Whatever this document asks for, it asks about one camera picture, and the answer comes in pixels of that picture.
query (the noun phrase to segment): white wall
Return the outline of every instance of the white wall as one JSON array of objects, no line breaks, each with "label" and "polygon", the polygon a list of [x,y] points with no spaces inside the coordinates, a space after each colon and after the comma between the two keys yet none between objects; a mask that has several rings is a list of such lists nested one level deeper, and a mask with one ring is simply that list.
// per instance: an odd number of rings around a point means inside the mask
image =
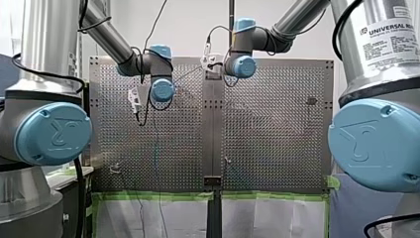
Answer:
[{"label": "white wall", "polygon": [[[144,47],[155,17],[163,0],[111,0],[112,23],[130,45]],[[270,28],[295,0],[237,0],[236,17],[252,17],[260,26]],[[407,0],[413,11],[413,20],[420,33],[420,3]],[[166,44],[176,57],[201,57],[208,32],[217,25],[228,26],[228,0],[168,0],[157,23],[150,44]],[[338,98],[347,84],[342,63],[336,58],[331,38],[335,23],[331,8],[312,31],[299,36],[287,54],[280,59],[314,59],[335,61],[334,112]],[[225,53],[228,34],[218,30],[212,36],[213,52]],[[83,47],[86,56],[96,55],[95,44],[89,39]],[[266,53],[255,53],[257,58],[269,58]],[[88,60],[85,60],[86,77]]]}]

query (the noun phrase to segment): metal panel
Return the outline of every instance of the metal panel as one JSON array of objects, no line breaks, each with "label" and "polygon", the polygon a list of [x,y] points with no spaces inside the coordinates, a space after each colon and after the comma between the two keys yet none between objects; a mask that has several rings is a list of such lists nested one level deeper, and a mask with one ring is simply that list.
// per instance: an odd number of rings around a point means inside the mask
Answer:
[{"label": "metal panel", "polygon": [[261,59],[225,92],[223,187],[320,193],[331,155],[333,63]]},{"label": "metal panel", "polygon": [[[198,62],[174,59],[174,78]],[[151,109],[147,126],[139,127],[126,99],[139,79],[119,76],[108,58],[92,59],[94,189],[201,191],[204,176],[222,176],[228,190],[322,192],[330,172],[334,65],[299,59],[258,64],[253,78],[233,88],[203,80],[200,70],[189,74],[176,83],[173,105]],[[119,174],[113,174],[117,164]]]},{"label": "metal panel", "polygon": [[[175,80],[196,63],[197,59],[175,59]],[[128,89],[140,79],[118,75],[109,58],[99,58],[98,64],[94,60],[91,71],[91,115],[97,136],[92,142],[94,189],[201,191],[201,70],[176,82],[169,109],[150,108],[145,127],[138,125],[127,100]],[[142,121],[145,111],[142,106]]]}]

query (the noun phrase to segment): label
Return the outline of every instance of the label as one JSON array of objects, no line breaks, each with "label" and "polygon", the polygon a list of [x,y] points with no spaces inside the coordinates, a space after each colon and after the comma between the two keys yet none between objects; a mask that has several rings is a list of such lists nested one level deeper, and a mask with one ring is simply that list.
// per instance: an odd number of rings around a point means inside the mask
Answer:
[{"label": "label", "polygon": [[375,70],[395,63],[420,62],[419,45],[409,18],[394,18],[361,29],[364,67]]},{"label": "label", "polygon": [[409,8],[395,6],[395,7],[393,7],[393,9],[394,9],[395,17],[410,18],[411,19],[411,14],[410,14],[410,9]]}]

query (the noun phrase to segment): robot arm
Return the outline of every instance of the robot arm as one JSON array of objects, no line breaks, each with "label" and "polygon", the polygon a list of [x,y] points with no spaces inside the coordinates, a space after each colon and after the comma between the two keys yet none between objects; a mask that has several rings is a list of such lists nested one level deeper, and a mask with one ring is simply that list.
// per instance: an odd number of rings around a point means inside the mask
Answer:
[{"label": "robot arm", "polygon": [[[75,75],[77,20],[80,2],[26,0],[20,64],[38,72]],[[138,56],[89,1],[82,26],[117,63],[124,76],[150,74],[151,97],[171,100],[170,48],[154,45]],[[73,81],[21,71],[19,81],[6,90],[0,111],[0,166],[21,163],[56,166],[79,156],[92,133],[90,119],[79,107]]]},{"label": "robot arm", "polygon": [[153,45],[142,55],[137,55],[125,39],[106,19],[105,14],[93,1],[88,1],[82,27],[102,49],[117,63],[123,76],[151,75],[151,96],[157,102],[170,101],[174,94],[172,84],[171,50],[165,45]]},{"label": "robot arm", "polygon": [[225,73],[237,78],[253,76],[257,69],[252,58],[253,51],[287,53],[296,34],[303,31],[329,4],[328,0],[296,1],[271,30],[257,27],[254,19],[239,19],[235,22],[234,41],[231,56],[225,63]]},{"label": "robot arm", "polygon": [[288,52],[295,33],[330,3],[348,82],[328,132],[335,161],[369,188],[418,192],[420,50],[404,0],[296,1],[270,31],[240,19],[225,74],[253,76],[253,51]]}]

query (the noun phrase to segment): wire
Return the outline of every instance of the wire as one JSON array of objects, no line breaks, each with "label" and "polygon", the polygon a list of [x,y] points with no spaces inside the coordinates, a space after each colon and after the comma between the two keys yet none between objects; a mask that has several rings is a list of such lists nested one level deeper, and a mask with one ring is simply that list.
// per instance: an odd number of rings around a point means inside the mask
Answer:
[{"label": "wire", "polygon": [[346,10],[343,12],[343,14],[340,16],[339,20],[337,21],[336,27],[334,28],[333,32],[333,49],[334,53],[336,54],[337,58],[340,60],[343,60],[343,56],[340,53],[339,47],[337,45],[337,40],[339,38],[339,35],[341,35],[344,25],[346,24],[346,21],[350,18],[350,15],[352,15],[352,12],[361,5],[361,3],[364,0],[355,0],[352,4],[350,4],[349,7],[346,8]]},{"label": "wire", "polygon": [[83,169],[79,158],[74,160],[74,167],[76,168],[76,176],[78,183],[78,213],[77,213],[77,228],[75,238],[81,238],[83,235],[83,221],[85,217],[85,185],[83,177]]},{"label": "wire", "polygon": [[91,30],[93,28],[96,28],[97,26],[99,26],[99,25],[101,25],[101,24],[103,24],[105,22],[111,21],[111,19],[112,19],[112,17],[106,17],[106,18],[102,19],[100,22],[97,22],[97,23],[95,23],[95,24],[93,24],[93,25],[91,25],[89,27],[80,28],[79,30],[77,30],[77,32],[86,34],[87,31],[89,31],[89,30]]},{"label": "wire", "polygon": [[[124,189],[129,190],[129,187],[127,186],[127,183],[126,183],[126,179],[124,178],[124,172],[120,171],[119,173],[116,173],[116,174],[121,176],[121,181],[123,182]],[[143,217],[143,204],[139,198],[137,191],[136,191],[136,199],[139,202],[139,206],[140,206],[140,220],[142,221],[143,237],[146,238],[145,219]]]},{"label": "wire", "polygon": [[156,111],[164,111],[167,108],[169,108],[169,106],[172,104],[173,101],[173,97],[170,98],[170,101],[167,103],[166,106],[164,106],[163,108],[157,108],[151,100],[151,94],[152,94],[152,87],[149,88],[149,93],[148,93],[148,102],[146,103],[146,112],[145,112],[145,119],[143,121],[143,123],[140,122],[140,117],[139,117],[139,112],[135,114],[136,116],[136,120],[139,122],[139,126],[143,127],[146,126],[146,123],[148,122],[148,114],[149,114],[149,104],[152,106],[152,108]]},{"label": "wire", "polygon": [[226,31],[228,31],[228,32],[230,32],[230,33],[232,33],[232,31],[231,30],[229,30],[229,28],[227,28],[227,27],[225,27],[225,26],[222,26],[222,25],[219,25],[219,26],[216,26],[216,27],[214,27],[210,32],[209,32],[209,35],[207,36],[207,43],[210,43],[211,42],[211,40],[210,40],[210,38],[211,38],[211,35],[213,34],[213,32],[215,31],[215,30],[217,30],[217,29],[224,29],[224,30],[226,30]]},{"label": "wire", "polygon": [[78,77],[75,76],[69,76],[69,75],[60,75],[60,74],[55,74],[52,72],[45,72],[45,71],[37,71],[34,69],[30,69],[27,68],[23,65],[21,65],[21,63],[18,61],[18,59],[21,57],[21,54],[16,54],[12,57],[12,63],[18,67],[19,69],[23,70],[23,71],[27,71],[33,74],[36,74],[38,76],[48,76],[48,77],[56,77],[56,78],[61,78],[61,79],[67,79],[70,81],[76,81],[78,83],[80,83],[80,87],[76,90],[76,93],[79,93],[81,91],[83,91],[83,88],[85,87],[85,83],[83,81],[83,79],[80,79]]},{"label": "wire", "polygon": [[[231,48],[232,47],[229,47],[229,49],[228,49],[228,51],[226,52],[226,54],[225,54],[225,57],[223,58],[223,65],[226,67],[226,60],[228,59],[228,54],[229,54],[229,52],[231,51]],[[238,84],[238,81],[239,81],[239,79],[238,78],[236,78],[236,80],[234,81],[234,83],[233,84],[230,84],[227,80],[226,80],[226,75],[223,75],[223,80],[225,81],[225,84],[226,84],[226,86],[228,86],[228,87],[234,87],[234,86],[236,86],[236,84]]]},{"label": "wire", "polygon": [[257,27],[257,28],[265,31],[266,35],[269,37],[269,39],[272,42],[272,45],[274,46],[274,51],[272,53],[270,53],[270,52],[266,52],[266,53],[271,57],[275,56],[275,54],[277,53],[277,42],[275,41],[274,36],[272,35],[272,33],[267,28],[263,28],[263,27]]},{"label": "wire", "polygon": [[151,53],[154,53],[155,55],[157,55],[159,58],[161,58],[162,60],[164,60],[170,66],[170,70],[173,71],[172,62],[169,59],[163,57],[161,54],[159,54],[158,52],[156,52],[156,51],[154,51],[152,49],[144,49],[143,50],[143,53],[145,53],[145,52],[151,52]]},{"label": "wire", "polygon": [[155,27],[157,26],[158,19],[160,18],[161,13],[163,12],[163,9],[164,9],[164,6],[166,5],[166,2],[167,2],[167,0],[164,0],[164,1],[163,1],[163,3],[161,4],[160,10],[159,10],[159,12],[158,12],[158,14],[157,14],[157,17],[156,17],[156,19],[155,19],[155,22],[154,22],[154,25],[153,25],[153,27],[152,27],[152,30],[151,30],[151,32],[149,33],[149,36],[146,38],[146,41],[145,41],[145,47],[144,47],[144,49],[146,49],[146,48],[148,47],[148,41],[149,41],[149,39],[152,37],[152,35],[154,34]]},{"label": "wire", "polygon": [[143,84],[145,81],[145,75],[143,74],[143,55],[142,51],[138,47],[131,47],[132,50],[136,50],[139,55],[136,57],[136,69],[140,74],[140,84]]},{"label": "wire", "polygon": [[382,220],[377,220],[366,225],[364,228],[364,233],[367,238],[371,238],[370,235],[368,234],[368,231],[377,225],[389,223],[389,222],[395,222],[395,221],[414,220],[414,219],[420,219],[420,213],[411,214],[411,215],[394,216],[394,217],[390,217],[390,218],[386,218]]},{"label": "wire", "polygon": [[153,115],[153,121],[154,121],[154,128],[155,128],[155,133],[156,133],[156,142],[155,142],[155,147],[154,147],[154,165],[155,165],[155,174],[157,177],[157,186],[158,186],[158,208],[160,211],[160,216],[161,216],[161,220],[163,223],[163,228],[164,228],[164,234],[165,237],[168,238],[169,236],[167,235],[167,229],[166,229],[166,222],[164,220],[164,215],[163,215],[163,211],[161,209],[161,186],[160,186],[160,176],[159,176],[159,172],[158,172],[158,143],[159,143],[159,138],[158,138],[158,127],[157,127],[157,123],[156,123],[156,119],[155,119],[155,113]]},{"label": "wire", "polygon": [[292,37],[294,37],[294,36],[299,36],[299,35],[302,35],[302,34],[305,34],[305,33],[307,33],[307,32],[309,32],[309,31],[311,31],[314,27],[316,27],[320,22],[321,22],[321,20],[322,20],[322,18],[324,17],[324,15],[325,15],[325,13],[327,12],[327,10],[325,9],[322,13],[321,13],[321,16],[318,18],[318,20],[312,25],[312,26],[310,26],[308,29],[306,29],[306,30],[304,30],[304,31],[302,31],[302,32],[299,32],[299,33],[281,33],[282,35],[285,35],[285,36],[292,36]]},{"label": "wire", "polygon": [[0,100],[0,112],[2,112],[4,110],[4,99]]},{"label": "wire", "polygon": [[79,29],[83,28],[83,20],[84,20],[84,17],[86,17],[88,3],[89,3],[89,0],[84,0],[83,9],[81,10],[80,18],[79,18]]},{"label": "wire", "polygon": [[200,68],[202,68],[202,66],[198,66],[198,67],[196,67],[196,68],[194,68],[194,69],[192,69],[192,70],[190,70],[190,71],[188,71],[187,73],[185,73],[184,75],[182,75],[181,77],[179,77],[173,84],[176,84],[177,82],[179,82],[181,79],[183,79],[183,78],[185,78],[185,77],[187,77],[189,74],[191,74],[191,73],[193,73],[193,72],[195,72],[196,70],[198,70],[198,69],[200,69]]}]

